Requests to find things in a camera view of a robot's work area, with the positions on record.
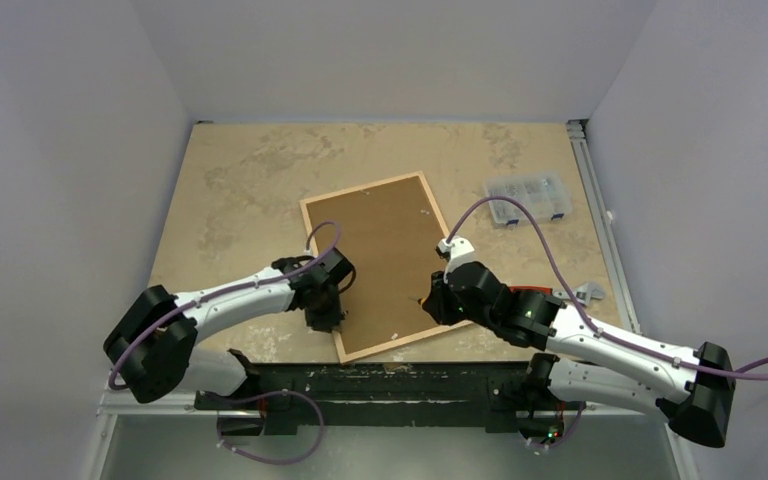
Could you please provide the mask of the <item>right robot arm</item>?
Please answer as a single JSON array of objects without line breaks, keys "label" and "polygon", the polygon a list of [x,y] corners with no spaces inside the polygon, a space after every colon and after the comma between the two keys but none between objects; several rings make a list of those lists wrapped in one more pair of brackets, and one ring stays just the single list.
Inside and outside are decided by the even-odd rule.
[{"label": "right robot arm", "polygon": [[512,288],[479,262],[432,273],[419,306],[439,325],[470,321],[507,343],[534,348],[537,370],[521,392],[536,407],[552,400],[614,405],[665,421],[682,438],[722,448],[736,383],[725,348],[661,343],[597,320],[535,289]]}]

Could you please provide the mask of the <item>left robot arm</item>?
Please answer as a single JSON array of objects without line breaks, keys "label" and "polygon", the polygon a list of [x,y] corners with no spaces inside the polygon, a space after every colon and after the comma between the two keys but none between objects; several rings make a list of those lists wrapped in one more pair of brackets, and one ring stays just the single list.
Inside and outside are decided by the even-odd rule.
[{"label": "left robot arm", "polygon": [[208,391],[232,408],[257,399],[258,382],[237,350],[214,352],[200,343],[245,321],[300,310],[308,328],[329,333],[344,319],[340,296],[356,280],[338,249],[319,257],[284,257],[243,279],[213,288],[170,293],[145,289],[103,343],[113,390],[141,404],[174,391]]}]

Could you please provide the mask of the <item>wooden picture frame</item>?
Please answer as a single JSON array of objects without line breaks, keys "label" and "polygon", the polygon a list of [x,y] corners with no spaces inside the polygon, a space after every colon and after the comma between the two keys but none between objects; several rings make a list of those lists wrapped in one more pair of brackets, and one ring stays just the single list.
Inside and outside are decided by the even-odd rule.
[{"label": "wooden picture frame", "polygon": [[315,234],[322,251],[335,241],[356,269],[340,296],[345,319],[333,338],[340,363],[443,337],[467,327],[440,326],[412,297],[424,298],[444,267],[435,251],[449,228],[422,172],[413,172],[301,200],[305,229],[326,220],[341,233]]}]

